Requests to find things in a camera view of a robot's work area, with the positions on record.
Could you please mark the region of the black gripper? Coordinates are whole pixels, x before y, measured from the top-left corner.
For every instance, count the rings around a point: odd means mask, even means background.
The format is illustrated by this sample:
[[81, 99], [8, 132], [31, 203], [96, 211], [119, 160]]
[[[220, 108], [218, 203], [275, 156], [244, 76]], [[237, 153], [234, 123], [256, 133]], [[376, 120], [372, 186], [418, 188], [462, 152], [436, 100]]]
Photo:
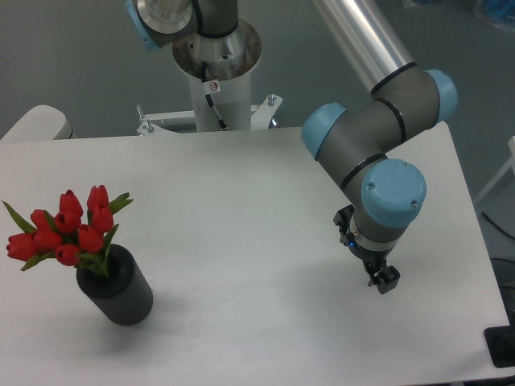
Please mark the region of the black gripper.
[[401, 277], [399, 271], [392, 265], [381, 268], [393, 250], [393, 244], [378, 243], [366, 238], [358, 230], [353, 212], [354, 206], [349, 204], [341, 208], [333, 218], [334, 225], [339, 229], [340, 243], [363, 261], [365, 271], [369, 275], [368, 286], [377, 286], [380, 294], [386, 294], [396, 288]]

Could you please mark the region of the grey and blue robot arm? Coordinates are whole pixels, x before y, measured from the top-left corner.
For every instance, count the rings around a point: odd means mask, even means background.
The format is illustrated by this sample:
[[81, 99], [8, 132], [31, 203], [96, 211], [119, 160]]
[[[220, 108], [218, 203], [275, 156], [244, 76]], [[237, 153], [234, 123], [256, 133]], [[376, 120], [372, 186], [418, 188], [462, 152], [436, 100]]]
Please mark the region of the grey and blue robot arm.
[[[236, 2], [128, 1], [125, 7], [144, 45], [170, 46], [190, 78], [198, 131], [250, 128], [258, 114], [240, 79], [256, 67], [262, 45]], [[426, 197], [419, 169], [388, 153], [447, 120], [457, 91], [445, 73], [413, 61], [375, 2], [315, 7], [372, 100], [353, 112], [323, 105], [305, 121], [301, 138], [348, 199], [334, 217], [340, 242], [362, 261], [369, 284], [387, 293], [400, 278], [387, 257]]]

